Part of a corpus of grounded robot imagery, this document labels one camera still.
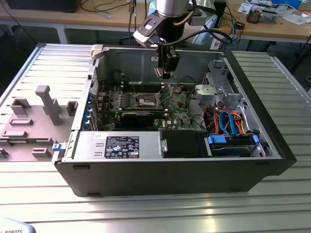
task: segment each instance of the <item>warning label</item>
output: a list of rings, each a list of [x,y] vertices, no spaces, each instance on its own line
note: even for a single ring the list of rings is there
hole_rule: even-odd
[[[105,157],[107,159],[139,158],[139,137],[138,136],[107,137]]]

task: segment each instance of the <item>white cable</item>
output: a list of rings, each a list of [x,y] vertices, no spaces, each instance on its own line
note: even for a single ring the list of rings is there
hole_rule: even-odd
[[[106,18],[111,18],[110,15],[107,15],[107,13],[111,13],[111,11],[98,12],[98,11],[100,11],[100,9],[98,9],[97,6],[95,6],[94,0],[92,0],[92,3],[93,3],[93,7],[94,7],[94,10],[95,10],[96,14],[98,14],[99,16],[104,16]]]
[[[18,41],[19,41],[19,36],[20,36],[20,33],[23,31],[23,28],[20,28],[19,30],[19,33],[18,33],[18,36],[17,36],[17,40],[16,40],[16,50],[17,52],[20,54],[20,52],[18,51]]]

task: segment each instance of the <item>paper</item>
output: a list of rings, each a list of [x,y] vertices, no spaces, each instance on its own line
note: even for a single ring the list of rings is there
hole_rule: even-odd
[[[295,14],[283,17],[283,19],[285,19],[291,23],[297,24],[297,25],[301,25],[301,24],[304,24],[307,22],[306,18],[303,18],[303,17],[295,15]]]
[[[249,10],[251,9],[252,4],[248,4],[248,3],[242,3],[240,8],[238,9],[238,12],[244,13],[244,14],[248,14]]]

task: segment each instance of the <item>blue latch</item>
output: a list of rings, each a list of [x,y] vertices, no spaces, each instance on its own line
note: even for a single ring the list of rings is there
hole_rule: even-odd
[[[89,105],[89,104],[87,103],[87,104],[86,104],[86,109],[91,110],[91,109],[92,109],[92,106]]]
[[[254,139],[254,142],[255,142],[256,144],[259,143],[259,138],[258,138],[257,135],[254,135],[254,136],[253,136],[253,139]]]
[[[226,144],[227,143],[225,136],[223,136],[223,135],[212,134],[207,138],[207,140],[208,140],[209,144],[213,144],[213,143],[215,143],[215,144]]]
[[[87,109],[84,110],[84,114],[87,115],[87,116],[90,115],[90,113],[89,113],[89,111]]]
[[[66,149],[66,143],[55,143],[52,147],[53,151],[62,151]]]

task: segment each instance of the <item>electronic device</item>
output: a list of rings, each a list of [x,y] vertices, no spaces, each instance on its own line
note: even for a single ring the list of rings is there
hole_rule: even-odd
[[[246,19],[249,23],[276,23],[277,12],[274,9],[253,5],[249,10]]]
[[[81,0],[6,0],[12,9],[45,10],[75,13]]]
[[[267,112],[269,96],[250,83],[271,69],[287,80],[280,62],[176,52],[180,64],[163,82],[152,69],[155,49],[39,45],[0,99],[10,113],[0,160],[52,160],[80,197],[242,192],[296,162],[292,137],[285,141]],[[259,58],[273,68],[258,72]],[[311,101],[291,90],[291,100]]]
[[[180,57],[173,44],[169,44],[183,35],[185,23],[193,26],[198,26],[199,23],[203,26],[206,21],[203,13],[214,14],[215,11],[214,0],[198,0],[198,4],[196,0],[192,0],[192,5],[189,0],[155,1],[155,11],[149,11],[150,14],[133,36],[146,48],[157,46],[159,59],[154,70],[159,78],[169,79],[176,70]]]

